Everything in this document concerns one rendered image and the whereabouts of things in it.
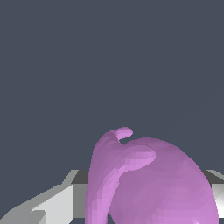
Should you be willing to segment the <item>purple rounded plastic object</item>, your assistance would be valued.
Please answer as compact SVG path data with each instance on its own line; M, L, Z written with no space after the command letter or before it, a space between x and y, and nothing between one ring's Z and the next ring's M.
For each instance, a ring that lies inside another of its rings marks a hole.
M127 143L122 127L96 143L87 180L85 224L219 224L212 188L180 148L151 137Z

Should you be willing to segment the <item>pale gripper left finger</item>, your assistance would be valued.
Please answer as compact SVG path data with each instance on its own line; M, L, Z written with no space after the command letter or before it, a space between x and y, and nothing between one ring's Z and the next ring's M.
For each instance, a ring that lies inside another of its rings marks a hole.
M88 171L71 170L60 185L12 208L0 224L70 224L85 217Z

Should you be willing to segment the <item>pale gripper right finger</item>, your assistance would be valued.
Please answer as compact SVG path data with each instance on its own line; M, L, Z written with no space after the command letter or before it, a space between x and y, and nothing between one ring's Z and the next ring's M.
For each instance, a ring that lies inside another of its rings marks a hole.
M215 198L219 214L219 224L224 224L224 174L216 170L203 170Z

